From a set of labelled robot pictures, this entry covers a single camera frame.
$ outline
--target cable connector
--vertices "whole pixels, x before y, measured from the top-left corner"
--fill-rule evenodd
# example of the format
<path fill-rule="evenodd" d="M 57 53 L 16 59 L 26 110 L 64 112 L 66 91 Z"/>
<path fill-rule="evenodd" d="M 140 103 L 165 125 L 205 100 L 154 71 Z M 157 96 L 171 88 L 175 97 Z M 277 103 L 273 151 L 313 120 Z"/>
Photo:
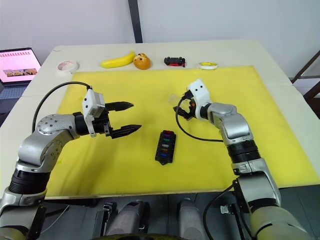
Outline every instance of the cable connector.
<path fill-rule="evenodd" d="M 193 98 L 193 94 L 192 94 L 192 92 L 190 91 L 190 90 L 188 90 L 188 91 L 186 91 L 185 93 L 184 93 L 184 95 L 182 96 L 182 100 L 185 100 L 185 99 L 189 99 L 189 100 L 191 100 L 191 98 Z"/>

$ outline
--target banana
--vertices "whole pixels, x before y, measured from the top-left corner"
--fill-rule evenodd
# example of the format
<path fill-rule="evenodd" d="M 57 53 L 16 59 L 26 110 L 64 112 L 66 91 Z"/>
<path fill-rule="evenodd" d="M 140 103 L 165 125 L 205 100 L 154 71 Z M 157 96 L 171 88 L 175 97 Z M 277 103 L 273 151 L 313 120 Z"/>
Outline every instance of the banana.
<path fill-rule="evenodd" d="M 128 55 L 105 60 L 100 63 L 100 66 L 106 69 L 121 67 L 129 63 L 132 63 L 135 56 L 136 56 L 135 52 L 131 51 Z"/>

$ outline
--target laptop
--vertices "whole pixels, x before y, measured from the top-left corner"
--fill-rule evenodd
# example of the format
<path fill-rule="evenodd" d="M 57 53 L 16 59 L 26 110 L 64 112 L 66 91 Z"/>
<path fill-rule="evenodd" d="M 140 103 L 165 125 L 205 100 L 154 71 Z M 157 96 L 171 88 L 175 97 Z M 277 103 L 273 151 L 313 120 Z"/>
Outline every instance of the laptop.
<path fill-rule="evenodd" d="M 0 100 L 20 98 L 40 67 L 31 47 L 0 50 Z"/>

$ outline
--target white table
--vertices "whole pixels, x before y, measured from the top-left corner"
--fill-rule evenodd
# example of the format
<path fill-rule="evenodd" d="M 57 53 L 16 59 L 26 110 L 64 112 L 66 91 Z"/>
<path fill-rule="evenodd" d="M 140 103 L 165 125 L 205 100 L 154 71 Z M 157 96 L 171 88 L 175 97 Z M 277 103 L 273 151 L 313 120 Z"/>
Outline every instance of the white table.
<path fill-rule="evenodd" d="M 78 72 L 137 71 L 133 64 L 110 69 L 99 66 L 101 61 L 120 57 L 129 53 L 130 50 L 146 53 L 152 61 L 150 69 L 170 68 L 163 63 L 164 58 L 168 56 L 184 57 L 187 61 L 186 68 L 197 68 L 198 63 L 207 61 L 216 62 L 220 67 L 254 65 L 320 176 L 320 121 L 284 72 L 257 41 L 217 40 L 57 46 L 0 128 L 0 196 L 10 183 L 18 148 L 31 134 L 32 118 L 38 103 L 50 89 L 72 78 L 71 75 L 57 74 L 58 64 L 66 60 L 76 60 L 80 65 Z M 65 90 L 66 88 L 61 88 L 49 97 L 39 112 L 38 120 L 57 112 Z"/>

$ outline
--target toy car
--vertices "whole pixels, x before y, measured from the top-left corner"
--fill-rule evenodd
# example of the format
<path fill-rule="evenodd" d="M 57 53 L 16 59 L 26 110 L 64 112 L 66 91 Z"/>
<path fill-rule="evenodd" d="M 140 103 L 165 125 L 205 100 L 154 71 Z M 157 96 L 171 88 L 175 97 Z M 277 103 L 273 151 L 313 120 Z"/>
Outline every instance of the toy car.
<path fill-rule="evenodd" d="M 176 66 L 176 67 L 179 67 L 179 66 L 182 66 L 182 67 L 186 67 L 186 60 L 183 58 L 183 57 L 166 57 L 164 59 L 164 63 L 167 65 L 167 66 Z"/>

